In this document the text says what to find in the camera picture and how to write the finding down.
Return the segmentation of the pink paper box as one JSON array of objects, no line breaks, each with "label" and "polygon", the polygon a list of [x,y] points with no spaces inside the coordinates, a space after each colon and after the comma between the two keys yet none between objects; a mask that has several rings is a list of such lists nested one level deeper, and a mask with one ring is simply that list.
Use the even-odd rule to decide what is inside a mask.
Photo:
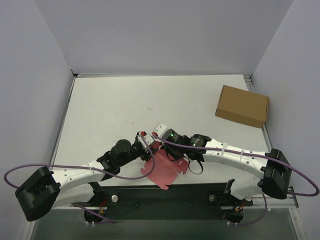
[{"label": "pink paper box", "polygon": [[154,153],[155,167],[151,174],[147,178],[155,183],[163,190],[168,190],[169,186],[177,178],[178,174],[185,174],[188,170],[188,162],[184,158],[180,158],[177,161],[171,161],[173,157],[168,155],[164,149],[160,149],[160,142],[153,143],[152,148],[156,150]]}]

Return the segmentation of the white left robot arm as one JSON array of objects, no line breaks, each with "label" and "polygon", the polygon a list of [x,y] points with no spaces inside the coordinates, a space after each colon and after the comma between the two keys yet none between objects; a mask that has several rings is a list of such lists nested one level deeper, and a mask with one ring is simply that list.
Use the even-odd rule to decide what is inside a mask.
[{"label": "white left robot arm", "polygon": [[138,158],[154,163],[158,145],[153,135],[140,131],[134,143],[121,139],[103,156],[85,165],[41,164],[17,188],[15,196],[29,222],[42,218],[57,206],[78,202],[96,206],[103,199],[97,189],[99,182],[120,178],[121,167]]}]

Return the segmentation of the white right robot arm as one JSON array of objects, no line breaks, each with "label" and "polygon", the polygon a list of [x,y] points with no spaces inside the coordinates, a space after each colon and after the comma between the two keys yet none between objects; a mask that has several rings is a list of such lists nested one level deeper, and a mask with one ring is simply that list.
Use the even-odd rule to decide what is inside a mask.
[{"label": "white right robot arm", "polygon": [[169,128],[159,132],[164,140],[164,148],[175,158],[186,157],[198,163],[219,163],[252,175],[250,179],[228,181],[225,194],[238,200],[266,194],[274,199],[287,198],[292,170],[289,162],[278,149],[259,152],[230,146],[208,136],[194,134],[192,137],[180,135]]}]

